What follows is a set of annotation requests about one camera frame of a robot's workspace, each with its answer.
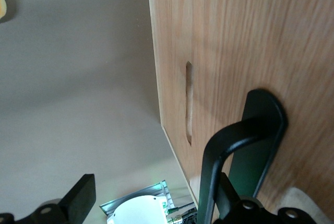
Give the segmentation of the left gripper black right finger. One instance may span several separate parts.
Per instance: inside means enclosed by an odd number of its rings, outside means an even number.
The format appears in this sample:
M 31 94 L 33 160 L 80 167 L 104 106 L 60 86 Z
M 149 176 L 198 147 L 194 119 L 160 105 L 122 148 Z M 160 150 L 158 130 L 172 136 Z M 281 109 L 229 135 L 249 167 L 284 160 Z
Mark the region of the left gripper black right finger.
M 241 199 L 225 173 L 221 173 L 217 201 L 219 218 L 214 223 L 315 223 L 305 211 L 283 207 L 272 214 L 253 199 Z

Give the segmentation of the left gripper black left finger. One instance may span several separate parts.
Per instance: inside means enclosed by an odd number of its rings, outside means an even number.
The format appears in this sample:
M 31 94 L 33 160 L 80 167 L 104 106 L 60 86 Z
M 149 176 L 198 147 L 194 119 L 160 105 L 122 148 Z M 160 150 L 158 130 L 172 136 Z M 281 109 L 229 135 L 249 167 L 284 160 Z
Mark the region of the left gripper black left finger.
M 57 204 L 40 206 L 19 220 L 11 213 L 1 213 L 1 223 L 83 223 L 95 202 L 95 176 L 84 174 Z

